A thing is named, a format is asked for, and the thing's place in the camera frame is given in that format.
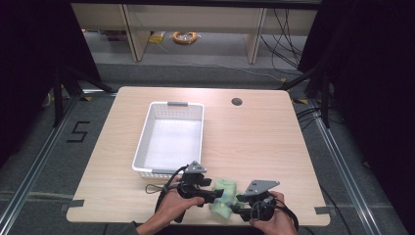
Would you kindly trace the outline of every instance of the metal rail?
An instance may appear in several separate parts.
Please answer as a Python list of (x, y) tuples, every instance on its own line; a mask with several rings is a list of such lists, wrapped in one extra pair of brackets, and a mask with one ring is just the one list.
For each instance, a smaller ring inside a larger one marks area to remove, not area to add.
[(12, 200), (10, 201), (9, 205), (6, 207), (5, 211), (2, 213), (0, 218), (0, 234), (8, 234), (10, 229), (13, 226), (16, 218), (21, 211), (24, 202), (30, 193), (34, 183), (36, 182), (40, 172), (42, 171), (43, 167), (46, 165), (46, 162), (49, 159), (53, 149), (55, 148), (56, 143), (61, 136), (61, 133), (66, 126), (68, 121), (68, 116), (70, 112), (75, 107), (79, 97), (71, 97), (69, 102), (64, 110), (64, 116), (61, 122), (56, 126), (53, 127), (52, 131), (50, 132), (45, 144), (43, 145), (42, 149), (40, 150), (39, 154), (37, 155), (36, 159), (34, 160), (33, 164), (30, 167), (30, 170), (27, 172), (21, 186), (15, 192)]
[[(310, 100), (310, 105), (312, 108), (318, 108), (314, 100)], [(329, 148), (338, 172), (343, 180), (343, 183), (345, 184), (348, 194), (350, 195), (351, 201), (357, 210), (357, 214), (362, 221), (366, 233), (376, 235), (382, 234), (381, 229), (372, 213), (372, 210), (367, 205), (366, 200), (364, 199), (359, 187), (357, 186), (357, 183), (347, 166), (345, 158), (343, 157), (342, 152), (340, 151), (335, 138), (330, 131), (330, 128), (326, 128), (321, 118), (317, 119), (317, 126), (320, 129), (321, 135), (323, 136), (327, 147)]]

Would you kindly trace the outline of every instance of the person's arm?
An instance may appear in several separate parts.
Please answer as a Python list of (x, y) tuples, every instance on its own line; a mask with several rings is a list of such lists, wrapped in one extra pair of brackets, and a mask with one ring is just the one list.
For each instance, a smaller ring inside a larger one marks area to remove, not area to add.
[(137, 227), (140, 235), (153, 235), (167, 227), (172, 220), (192, 206), (200, 205), (205, 200), (201, 197), (183, 199), (176, 189), (170, 189), (164, 196), (156, 213), (145, 223)]
[[(284, 195), (278, 192), (270, 192), (277, 201), (277, 206), (284, 207)], [(260, 229), (265, 235), (294, 235), (297, 230), (291, 218), (283, 211), (275, 209), (274, 215), (268, 221), (250, 220), (250, 224)]]

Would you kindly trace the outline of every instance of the white basket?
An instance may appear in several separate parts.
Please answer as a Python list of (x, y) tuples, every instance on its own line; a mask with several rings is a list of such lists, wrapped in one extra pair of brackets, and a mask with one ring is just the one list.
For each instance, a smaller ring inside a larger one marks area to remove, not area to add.
[(132, 168), (142, 177), (169, 178), (183, 165), (200, 163), (204, 110), (198, 103), (151, 103)]

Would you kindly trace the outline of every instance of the yellow object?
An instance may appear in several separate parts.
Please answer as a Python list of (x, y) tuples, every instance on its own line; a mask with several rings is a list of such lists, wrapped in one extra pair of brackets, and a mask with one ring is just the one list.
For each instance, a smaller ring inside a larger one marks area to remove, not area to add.
[(92, 97), (91, 96), (85, 96), (85, 97), (82, 97), (80, 100), (81, 101), (91, 101)]
[(293, 104), (308, 104), (308, 100), (307, 99), (293, 99), (292, 100)]
[(162, 39), (164, 38), (164, 35), (165, 35), (165, 31), (156, 31), (150, 36), (149, 42), (160, 44), (162, 43)]
[(173, 41), (179, 44), (191, 44), (196, 41), (198, 34), (196, 32), (181, 32), (176, 31), (173, 33)]

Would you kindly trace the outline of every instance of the black sleeve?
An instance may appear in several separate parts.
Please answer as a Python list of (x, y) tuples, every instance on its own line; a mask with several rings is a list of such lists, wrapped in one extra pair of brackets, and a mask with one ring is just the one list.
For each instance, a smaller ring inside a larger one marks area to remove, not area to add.
[(136, 228), (135, 223), (130, 222), (130, 223), (128, 223), (128, 225), (126, 227), (124, 227), (124, 229), (122, 229), (118, 233), (118, 235), (139, 235), (135, 228)]

